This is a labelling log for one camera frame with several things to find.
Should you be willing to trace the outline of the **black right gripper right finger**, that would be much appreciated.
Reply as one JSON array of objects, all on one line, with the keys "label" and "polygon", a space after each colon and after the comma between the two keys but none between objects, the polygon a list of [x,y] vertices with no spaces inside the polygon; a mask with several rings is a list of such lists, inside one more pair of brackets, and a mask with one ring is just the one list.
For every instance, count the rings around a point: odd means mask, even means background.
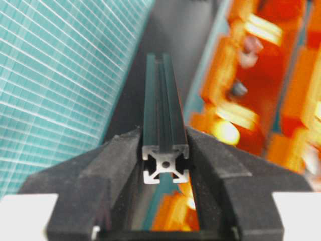
[{"label": "black right gripper right finger", "polygon": [[306,179],[188,127],[190,176],[199,228],[221,240],[282,240],[273,192],[311,191]]}]

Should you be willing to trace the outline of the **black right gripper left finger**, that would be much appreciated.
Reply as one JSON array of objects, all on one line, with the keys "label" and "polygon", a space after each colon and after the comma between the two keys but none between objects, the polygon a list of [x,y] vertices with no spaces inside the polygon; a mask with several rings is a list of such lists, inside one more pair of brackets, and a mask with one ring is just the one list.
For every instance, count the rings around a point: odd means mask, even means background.
[{"label": "black right gripper left finger", "polygon": [[103,232],[130,228],[140,146],[136,128],[25,180],[20,194],[58,195],[45,231],[49,240],[91,240],[95,226]]}]

